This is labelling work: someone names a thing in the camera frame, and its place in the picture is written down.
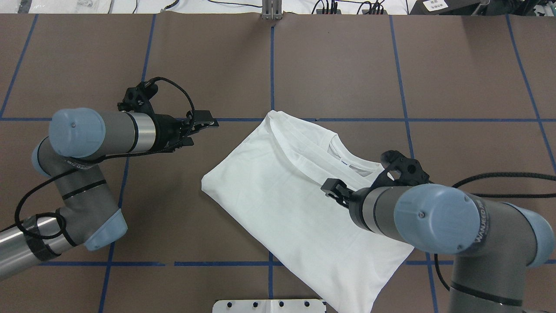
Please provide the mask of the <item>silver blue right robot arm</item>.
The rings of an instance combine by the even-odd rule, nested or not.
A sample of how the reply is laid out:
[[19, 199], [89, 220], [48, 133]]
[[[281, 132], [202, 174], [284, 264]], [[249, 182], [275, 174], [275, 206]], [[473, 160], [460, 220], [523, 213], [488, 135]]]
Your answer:
[[525, 313], [526, 270], [555, 248], [550, 223], [510, 203], [439, 184], [350, 190], [338, 179], [321, 186], [349, 210], [356, 226], [431, 254], [453, 255], [450, 313]]

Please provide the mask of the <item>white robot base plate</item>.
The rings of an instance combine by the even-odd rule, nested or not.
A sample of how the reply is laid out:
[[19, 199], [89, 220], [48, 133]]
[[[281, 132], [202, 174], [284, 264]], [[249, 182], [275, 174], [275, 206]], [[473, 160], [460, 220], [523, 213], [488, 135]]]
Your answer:
[[326, 313], [319, 299], [219, 300], [213, 313]]

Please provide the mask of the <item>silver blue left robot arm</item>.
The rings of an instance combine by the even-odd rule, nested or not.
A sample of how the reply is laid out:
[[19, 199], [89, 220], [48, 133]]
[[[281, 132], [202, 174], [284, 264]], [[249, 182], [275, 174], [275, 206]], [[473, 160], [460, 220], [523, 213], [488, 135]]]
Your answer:
[[[14, 224], [1, 232], [1, 279], [58, 258], [84, 245], [89, 251], [119, 240], [128, 230], [99, 163], [172, 153], [191, 146], [191, 135], [218, 127], [208, 110], [189, 112], [186, 120], [137, 112], [63, 109], [54, 114], [45, 137], [32, 152], [32, 164], [47, 181], [27, 192], [14, 212]], [[26, 200], [55, 183], [63, 206], [20, 217]]]

